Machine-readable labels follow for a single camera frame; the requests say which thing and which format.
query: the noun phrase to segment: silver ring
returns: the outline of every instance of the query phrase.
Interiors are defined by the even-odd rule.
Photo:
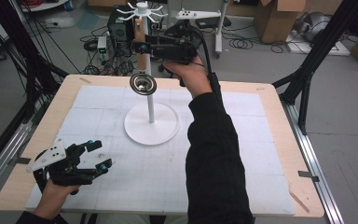
[[[140,95],[153,94],[157,89],[156,80],[145,73],[138,73],[130,79],[131,88]]]

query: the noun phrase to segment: white pole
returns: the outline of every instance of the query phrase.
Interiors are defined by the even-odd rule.
[[[149,34],[149,27],[148,27],[148,22],[147,22],[147,17],[142,17],[142,20],[144,21],[144,30],[145,30],[145,35]],[[150,67],[150,54],[146,54],[146,70],[145,73],[148,75],[152,75],[152,70]],[[155,117],[154,117],[154,103],[153,103],[153,94],[151,95],[147,95],[147,106],[149,109],[149,122],[150,123],[154,123],[155,122]]]
[[[216,41],[214,42],[214,49],[216,51],[217,57],[219,57],[219,55],[223,52],[222,29],[223,29],[223,22],[226,16],[227,4],[228,4],[228,0],[224,0],[222,5],[222,11],[220,14],[219,26],[217,27],[217,31],[216,31]]]

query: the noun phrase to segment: white paper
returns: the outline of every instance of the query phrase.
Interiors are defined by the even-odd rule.
[[[239,136],[241,159],[251,210],[255,215],[290,216],[295,213],[260,97],[254,93],[224,92],[225,108]],[[154,147],[132,141],[124,118],[146,97],[131,88],[84,86],[57,137],[65,147],[101,140],[103,147],[81,156],[78,168],[90,168],[108,158],[113,165],[90,186],[68,197],[64,209],[185,214],[187,129],[193,121],[191,95],[182,90],[157,90],[154,102],[170,105],[178,114],[179,131]],[[35,208],[40,192],[34,188],[27,208]]]

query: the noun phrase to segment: hand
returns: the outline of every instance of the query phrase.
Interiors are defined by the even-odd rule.
[[[34,214],[36,216],[52,220],[60,213],[68,194],[79,189],[79,187],[80,186],[63,187],[55,185],[53,184],[53,181],[49,179],[45,189],[43,190],[42,199],[34,210]]]
[[[212,92],[205,68],[199,56],[193,62],[184,65],[172,61],[164,61],[164,67],[171,70],[176,77],[182,79],[193,98],[205,93]]]

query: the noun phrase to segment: black mount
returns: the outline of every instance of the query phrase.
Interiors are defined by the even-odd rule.
[[[294,105],[302,92],[298,126],[305,135],[312,77],[357,14],[358,0],[344,0],[301,66],[293,74],[272,83],[275,88],[289,83],[287,89],[280,94],[281,101],[288,105]]]

